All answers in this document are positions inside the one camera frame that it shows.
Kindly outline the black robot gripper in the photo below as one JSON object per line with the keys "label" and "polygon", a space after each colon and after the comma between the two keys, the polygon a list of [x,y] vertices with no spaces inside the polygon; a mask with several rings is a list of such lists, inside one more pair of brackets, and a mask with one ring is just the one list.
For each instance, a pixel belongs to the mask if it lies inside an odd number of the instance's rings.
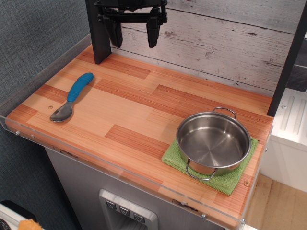
{"label": "black robot gripper", "polygon": [[97,0],[94,5],[115,47],[123,42],[120,23],[146,23],[149,48],[154,48],[160,25],[167,22],[166,0]]}

